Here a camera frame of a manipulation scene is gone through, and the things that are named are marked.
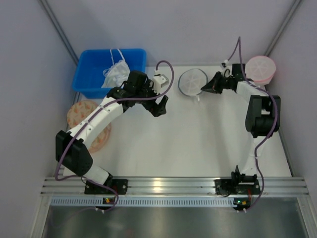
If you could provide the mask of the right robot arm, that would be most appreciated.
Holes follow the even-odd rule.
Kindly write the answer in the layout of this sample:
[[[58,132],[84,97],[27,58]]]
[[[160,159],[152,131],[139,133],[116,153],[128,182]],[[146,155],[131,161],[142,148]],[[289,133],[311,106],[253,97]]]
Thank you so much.
[[[201,90],[213,94],[232,90],[248,103],[245,129],[249,138],[237,168],[247,175],[260,175],[259,158],[263,148],[279,130],[281,98],[270,94],[249,77],[247,66],[248,64],[235,63],[229,73],[227,68],[224,68],[223,71],[215,73]]]

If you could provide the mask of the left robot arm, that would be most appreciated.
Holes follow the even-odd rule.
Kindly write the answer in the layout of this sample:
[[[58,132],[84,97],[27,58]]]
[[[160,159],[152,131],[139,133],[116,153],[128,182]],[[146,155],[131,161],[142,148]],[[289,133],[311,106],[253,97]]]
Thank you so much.
[[[168,97],[163,88],[169,90],[173,82],[159,70],[155,70],[152,79],[143,72],[131,71],[128,79],[112,88],[81,123],[56,135],[55,158],[58,164],[69,169],[74,176],[106,185],[112,175],[94,162],[89,152],[92,142],[113,120],[135,104],[142,105],[154,117],[166,114]]]

